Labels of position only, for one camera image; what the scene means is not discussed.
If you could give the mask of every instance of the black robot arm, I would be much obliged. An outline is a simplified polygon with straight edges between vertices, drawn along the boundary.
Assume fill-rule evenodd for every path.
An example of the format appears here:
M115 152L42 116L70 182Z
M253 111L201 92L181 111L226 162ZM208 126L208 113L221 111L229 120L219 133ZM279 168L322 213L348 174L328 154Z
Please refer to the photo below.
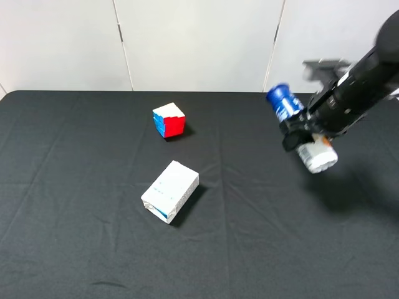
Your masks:
M284 149L309 142L312 133L330 139L344 134L367 111L399 88L399 11L381 27L375 46L348 71L345 60L305 61L310 80L323 84L306 109L284 120Z

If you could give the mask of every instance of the blue cube face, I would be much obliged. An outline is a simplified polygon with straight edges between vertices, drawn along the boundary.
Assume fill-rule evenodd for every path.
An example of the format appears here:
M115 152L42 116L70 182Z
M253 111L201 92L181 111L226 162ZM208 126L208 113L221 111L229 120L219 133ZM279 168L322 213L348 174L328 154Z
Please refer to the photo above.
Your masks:
M163 122L158 121L158 119L154 116L154 123L155 128L158 130L158 132L160 132L161 136L165 137L165 125L163 124Z
M154 116L154 120L157 120L158 122L163 123L163 117L162 116L160 116L160 115L158 115L158 114L156 114L154 112L152 114Z

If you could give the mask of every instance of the white bottle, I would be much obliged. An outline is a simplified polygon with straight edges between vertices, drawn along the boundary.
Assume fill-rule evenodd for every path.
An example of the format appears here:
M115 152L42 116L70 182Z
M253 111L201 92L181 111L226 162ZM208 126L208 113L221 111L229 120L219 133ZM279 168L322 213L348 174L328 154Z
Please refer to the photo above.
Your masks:
M312 134L314 143L306 143L296 149L302 162L311 173L319 173L338 161L337 152L328 139L321 134Z

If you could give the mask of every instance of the table surface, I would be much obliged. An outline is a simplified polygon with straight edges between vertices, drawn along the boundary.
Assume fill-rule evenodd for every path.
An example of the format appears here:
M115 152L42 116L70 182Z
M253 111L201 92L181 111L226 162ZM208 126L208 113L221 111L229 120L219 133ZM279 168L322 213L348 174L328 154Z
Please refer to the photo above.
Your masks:
M165 141L170 102L186 129ZM13 92L0 298L398 298L398 131L379 104L311 175L260 93ZM200 186L166 225L140 197L172 160Z

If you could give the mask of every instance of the white box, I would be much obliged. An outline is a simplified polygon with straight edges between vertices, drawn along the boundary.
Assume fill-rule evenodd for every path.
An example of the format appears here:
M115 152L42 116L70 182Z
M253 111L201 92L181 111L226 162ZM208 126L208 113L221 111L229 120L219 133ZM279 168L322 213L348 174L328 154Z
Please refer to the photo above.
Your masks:
M170 223L200 183L195 171L172 161L142 195L144 207Z

